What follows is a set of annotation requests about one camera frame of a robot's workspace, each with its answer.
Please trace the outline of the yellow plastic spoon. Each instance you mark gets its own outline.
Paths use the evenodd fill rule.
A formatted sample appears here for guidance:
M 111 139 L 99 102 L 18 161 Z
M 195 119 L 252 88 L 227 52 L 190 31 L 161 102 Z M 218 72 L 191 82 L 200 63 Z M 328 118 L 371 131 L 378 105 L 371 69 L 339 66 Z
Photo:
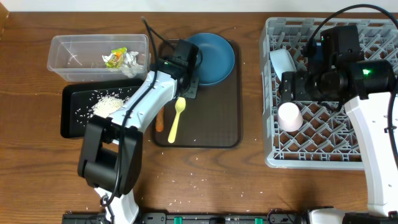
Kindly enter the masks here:
M 175 142 L 180 115 L 185 110 L 185 107 L 186 99 L 183 97 L 179 97 L 175 103 L 175 118 L 168 136 L 168 142 L 171 144 Z

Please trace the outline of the light blue small bowl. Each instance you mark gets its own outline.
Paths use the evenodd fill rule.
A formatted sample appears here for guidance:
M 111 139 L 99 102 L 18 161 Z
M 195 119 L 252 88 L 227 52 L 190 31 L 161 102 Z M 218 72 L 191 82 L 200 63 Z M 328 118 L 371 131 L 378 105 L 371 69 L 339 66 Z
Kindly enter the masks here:
M 270 59 L 274 71 L 280 81 L 284 72 L 296 72 L 296 66 L 288 50 L 278 49 L 270 52 Z

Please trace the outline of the pink plastic cup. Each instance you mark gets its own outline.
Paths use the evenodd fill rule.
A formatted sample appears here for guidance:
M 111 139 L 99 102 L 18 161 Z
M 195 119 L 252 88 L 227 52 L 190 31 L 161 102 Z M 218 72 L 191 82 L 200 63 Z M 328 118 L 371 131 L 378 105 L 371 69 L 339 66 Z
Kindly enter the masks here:
M 280 129 L 294 132 L 301 128 L 303 117 L 296 104 L 286 102 L 282 103 L 278 108 L 277 121 Z

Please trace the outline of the orange carrot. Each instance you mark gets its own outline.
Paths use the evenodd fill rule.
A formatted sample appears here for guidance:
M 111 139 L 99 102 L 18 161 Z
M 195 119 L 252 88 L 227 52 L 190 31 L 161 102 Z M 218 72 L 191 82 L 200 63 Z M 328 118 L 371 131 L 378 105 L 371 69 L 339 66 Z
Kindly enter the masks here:
M 162 107 L 156 116 L 155 130 L 162 132 L 164 130 L 164 107 Z

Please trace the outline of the dark blue plate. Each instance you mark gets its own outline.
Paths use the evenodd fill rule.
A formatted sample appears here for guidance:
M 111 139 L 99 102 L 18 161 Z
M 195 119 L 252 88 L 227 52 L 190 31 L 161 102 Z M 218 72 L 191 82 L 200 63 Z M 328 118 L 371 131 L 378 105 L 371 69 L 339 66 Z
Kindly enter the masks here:
M 199 85 L 211 86 L 222 82 L 232 72 L 235 54 L 231 44 L 222 36 L 212 33 L 199 33 L 187 39 L 196 45 L 201 53 L 198 68 L 194 74 Z

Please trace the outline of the white paper waste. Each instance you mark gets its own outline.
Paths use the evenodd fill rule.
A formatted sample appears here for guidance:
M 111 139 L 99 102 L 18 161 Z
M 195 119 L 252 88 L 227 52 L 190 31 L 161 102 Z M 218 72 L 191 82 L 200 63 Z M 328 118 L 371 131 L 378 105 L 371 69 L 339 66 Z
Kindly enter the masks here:
M 140 73 L 144 66 L 138 64 L 137 56 L 139 52 L 130 51 L 126 52 L 124 55 L 123 63 L 119 68 L 107 68 L 111 72 L 121 72 L 123 75 L 128 78 L 134 78 L 138 73 Z

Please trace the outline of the yellow green snack wrapper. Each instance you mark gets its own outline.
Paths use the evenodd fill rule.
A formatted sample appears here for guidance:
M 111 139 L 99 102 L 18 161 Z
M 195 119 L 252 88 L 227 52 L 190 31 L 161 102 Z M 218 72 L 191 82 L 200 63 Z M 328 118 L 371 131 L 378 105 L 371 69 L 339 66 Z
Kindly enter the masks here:
M 103 61 L 107 68 L 119 68 L 124 60 L 124 55 L 127 52 L 126 47 L 115 49 L 111 51 L 111 54 L 106 56 L 103 55 Z

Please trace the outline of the pile of white rice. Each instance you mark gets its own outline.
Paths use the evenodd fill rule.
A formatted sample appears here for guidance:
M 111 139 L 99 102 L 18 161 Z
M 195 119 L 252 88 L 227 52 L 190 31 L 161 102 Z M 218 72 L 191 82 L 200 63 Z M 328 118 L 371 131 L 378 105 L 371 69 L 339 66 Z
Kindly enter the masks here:
M 131 97 L 132 90 L 117 88 L 115 90 L 92 90 L 73 95 L 72 121 L 85 125 L 94 115 L 106 118 L 120 109 Z

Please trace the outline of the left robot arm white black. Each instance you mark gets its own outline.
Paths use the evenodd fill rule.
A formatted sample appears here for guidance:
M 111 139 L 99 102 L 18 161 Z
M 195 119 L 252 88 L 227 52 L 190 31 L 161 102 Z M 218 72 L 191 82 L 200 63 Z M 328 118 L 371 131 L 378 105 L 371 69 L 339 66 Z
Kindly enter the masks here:
M 142 164 L 143 134 L 160 109 L 189 89 L 197 60 L 161 59 L 125 105 L 89 119 L 78 175 L 94 188 L 110 223 L 134 223 L 139 207 L 132 191 Z

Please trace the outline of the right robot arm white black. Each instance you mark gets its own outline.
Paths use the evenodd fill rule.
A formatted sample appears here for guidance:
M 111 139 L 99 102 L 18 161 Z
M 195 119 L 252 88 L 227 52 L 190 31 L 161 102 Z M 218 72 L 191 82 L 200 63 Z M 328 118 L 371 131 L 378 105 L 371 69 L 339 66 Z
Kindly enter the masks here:
M 309 210 L 307 223 L 397 223 L 397 78 L 386 60 L 323 62 L 315 72 L 284 72 L 278 121 L 298 130 L 294 100 L 337 101 L 345 107 L 366 175 L 368 209 Z

